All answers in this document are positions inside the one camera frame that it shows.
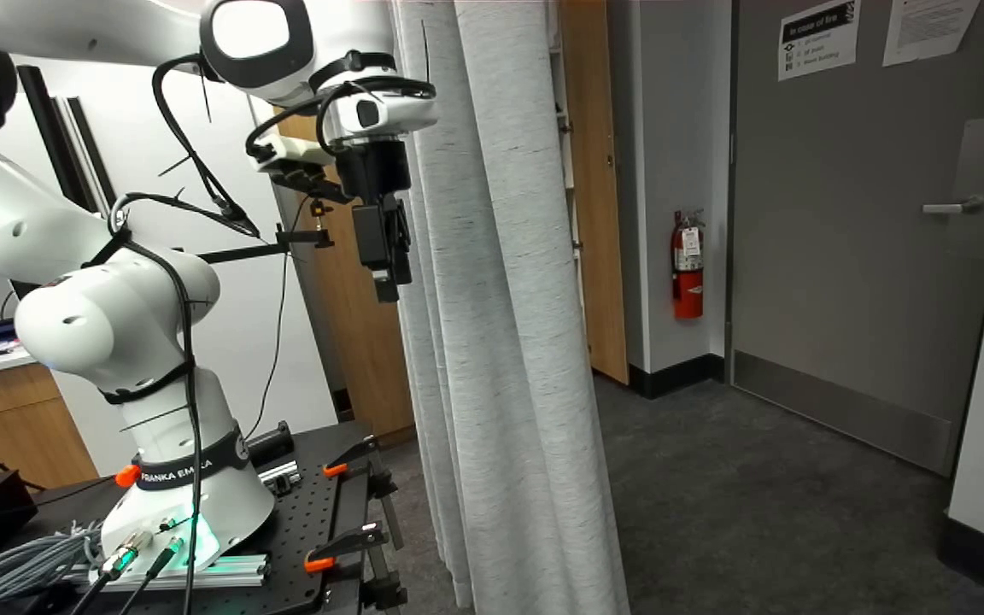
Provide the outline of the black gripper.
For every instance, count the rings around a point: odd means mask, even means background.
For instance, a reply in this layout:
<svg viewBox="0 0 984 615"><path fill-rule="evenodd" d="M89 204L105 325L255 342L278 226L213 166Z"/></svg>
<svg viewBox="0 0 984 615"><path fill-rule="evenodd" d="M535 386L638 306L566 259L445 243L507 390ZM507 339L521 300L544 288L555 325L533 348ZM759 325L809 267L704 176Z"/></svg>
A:
<svg viewBox="0 0 984 615"><path fill-rule="evenodd" d="M376 300L396 304L411 279L411 235L400 195L411 187L400 141L368 141L339 152L339 174L354 197L360 259L374 268Z"/></svg>

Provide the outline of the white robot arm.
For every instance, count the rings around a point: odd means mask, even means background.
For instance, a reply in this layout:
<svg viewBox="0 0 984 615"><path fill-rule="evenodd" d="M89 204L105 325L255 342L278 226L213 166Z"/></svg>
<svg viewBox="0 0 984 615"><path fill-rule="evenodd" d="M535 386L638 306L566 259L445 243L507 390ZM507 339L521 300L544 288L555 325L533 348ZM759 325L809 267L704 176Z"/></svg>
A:
<svg viewBox="0 0 984 615"><path fill-rule="evenodd" d="M195 67L314 116L376 293L411 279L403 137L435 124L435 85L400 70L391 0L0 0L0 124L21 53ZM278 499L187 348L220 300L202 256L142 247L0 152L0 275L24 288L26 355L89 378L136 443L136 479L101 519L109 553L172 550L202 569L268 525Z"/></svg>

